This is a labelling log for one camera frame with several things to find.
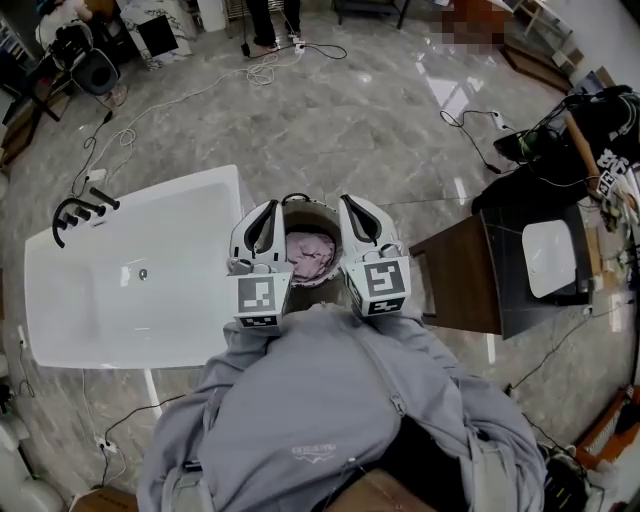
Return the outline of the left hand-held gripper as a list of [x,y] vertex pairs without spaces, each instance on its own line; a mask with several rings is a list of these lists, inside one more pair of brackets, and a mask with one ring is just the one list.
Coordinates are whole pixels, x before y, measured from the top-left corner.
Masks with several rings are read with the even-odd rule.
[[275,199],[253,208],[234,227],[227,283],[239,329],[279,334],[293,281],[293,267],[269,266],[286,259],[284,215]]

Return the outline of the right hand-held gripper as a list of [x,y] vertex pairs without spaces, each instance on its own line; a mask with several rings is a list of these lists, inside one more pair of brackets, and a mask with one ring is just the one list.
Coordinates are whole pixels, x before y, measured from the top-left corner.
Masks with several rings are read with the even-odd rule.
[[340,261],[354,311],[361,317],[399,312],[411,295],[409,258],[393,219],[370,201],[340,197],[343,253]]

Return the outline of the grey laundry basket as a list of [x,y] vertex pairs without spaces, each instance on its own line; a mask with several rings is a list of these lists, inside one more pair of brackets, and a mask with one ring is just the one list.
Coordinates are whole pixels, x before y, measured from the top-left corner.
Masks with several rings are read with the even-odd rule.
[[344,279],[339,265],[342,241],[338,212],[304,194],[290,194],[281,201],[281,205],[285,236],[292,231],[324,233],[334,239],[337,247],[335,276],[314,288],[295,288],[292,283],[286,311],[304,311],[321,302],[347,304],[349,299],[344,295]]

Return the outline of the pink cloth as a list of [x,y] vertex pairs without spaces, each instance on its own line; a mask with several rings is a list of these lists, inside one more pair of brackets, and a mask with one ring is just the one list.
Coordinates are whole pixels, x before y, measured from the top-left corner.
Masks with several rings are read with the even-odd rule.
[[331,236],[292,231],[286,234],[285,242],[295,288],[318,287],[335,276],[337,247]]

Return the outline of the person's left forearm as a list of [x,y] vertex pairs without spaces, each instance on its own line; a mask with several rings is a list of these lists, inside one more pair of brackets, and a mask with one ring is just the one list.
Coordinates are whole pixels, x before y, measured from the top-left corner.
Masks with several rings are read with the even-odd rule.
[[223,328],[227,348],[205,364],[199,384],[230,386],[252,364],[261,359],[269,342],[280,335],[278,327],[241,328],[235,322]]

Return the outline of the person's right forearm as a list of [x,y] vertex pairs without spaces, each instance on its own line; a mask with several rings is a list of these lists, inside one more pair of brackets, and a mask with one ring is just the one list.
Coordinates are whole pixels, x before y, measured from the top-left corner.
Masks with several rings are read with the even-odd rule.
[[383,335],[399,341],[405,348],[428,354],[450,375],[461,373],[459,361],[445,344],[428,330],[421,311],[413,304],[399,311],[372,316],[369,322]]

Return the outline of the dark wooden vanity cabinet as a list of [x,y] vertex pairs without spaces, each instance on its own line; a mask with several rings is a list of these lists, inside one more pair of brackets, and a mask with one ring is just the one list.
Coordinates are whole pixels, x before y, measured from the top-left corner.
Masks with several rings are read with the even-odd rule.
[[[532,223],[564,220],[573,242],[574,284],[543,298],[529,287],[522,232]],[[410,247],[425,260],[435,310],[428,325],[508,339],[569,306],[590,303],[592,268],[583,218],[577,205],[520,204],[485,208]]]

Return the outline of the white bathtub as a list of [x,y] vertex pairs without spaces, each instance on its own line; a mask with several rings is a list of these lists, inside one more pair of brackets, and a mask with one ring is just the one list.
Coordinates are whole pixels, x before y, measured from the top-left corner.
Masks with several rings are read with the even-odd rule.
[[[38,364],[197,366],[224,351],[232,229],[253,200],[233,165],[166,181],[118,210],[26,241],[28,336]],[[139,279],[146,269],[148,277]]]

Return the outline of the black hand shower rod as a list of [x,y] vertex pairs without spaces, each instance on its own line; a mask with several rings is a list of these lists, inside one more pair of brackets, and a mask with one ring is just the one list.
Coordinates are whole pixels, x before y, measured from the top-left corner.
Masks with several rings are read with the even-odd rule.
[[120,207],[120,202],[118,200],[111,198],[95,187],[91,187],[89,189],[89,193],[103,203],[108,204],[113,210],[118,210]]

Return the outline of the person's torso in grey jacket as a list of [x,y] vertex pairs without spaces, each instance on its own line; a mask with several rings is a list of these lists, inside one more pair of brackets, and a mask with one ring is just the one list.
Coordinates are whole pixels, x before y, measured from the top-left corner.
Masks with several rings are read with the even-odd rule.
[[230,386],[160,418],[139,512],[542,512],[519,407],[339,306],[289,314]]

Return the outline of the white sink basin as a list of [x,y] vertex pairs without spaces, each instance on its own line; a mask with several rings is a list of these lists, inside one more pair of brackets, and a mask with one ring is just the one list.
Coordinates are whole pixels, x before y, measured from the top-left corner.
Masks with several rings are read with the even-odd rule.
[[532,223],[522,232],[529,287],[540,299],[576,281],[576,258],[564,220]]

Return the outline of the flat cardboard box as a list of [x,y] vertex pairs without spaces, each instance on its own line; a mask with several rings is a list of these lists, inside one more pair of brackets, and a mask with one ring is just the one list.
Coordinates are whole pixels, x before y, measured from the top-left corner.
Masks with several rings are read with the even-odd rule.
[[69,512],[138,512],[138,504],[131,493],[103,487],[81,496]]

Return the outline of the black bag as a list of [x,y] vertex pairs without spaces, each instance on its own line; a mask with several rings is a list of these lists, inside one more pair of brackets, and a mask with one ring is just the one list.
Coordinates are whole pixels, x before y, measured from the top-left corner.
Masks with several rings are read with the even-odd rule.
[[543,512],[603,512],[605,489],[597,483],[600,460],[570,447],[538,445],[546,466]]

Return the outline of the white ceramic fixture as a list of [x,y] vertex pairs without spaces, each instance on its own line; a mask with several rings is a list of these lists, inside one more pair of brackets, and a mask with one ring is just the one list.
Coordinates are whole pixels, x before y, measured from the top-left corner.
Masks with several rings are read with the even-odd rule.
[[19,418],[0,413],[0,512],[65,512],[61,496],[25,462],[20,442],[28,437]]

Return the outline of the orange wooden frame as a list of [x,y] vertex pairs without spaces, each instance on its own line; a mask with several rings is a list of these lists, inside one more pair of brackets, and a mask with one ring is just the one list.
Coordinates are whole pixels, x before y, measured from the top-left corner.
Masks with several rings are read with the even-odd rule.
[[620,389],[610,406],[576,445],[576,458],[595,470],[601,461],[615,462],[640,432],[640,386]]

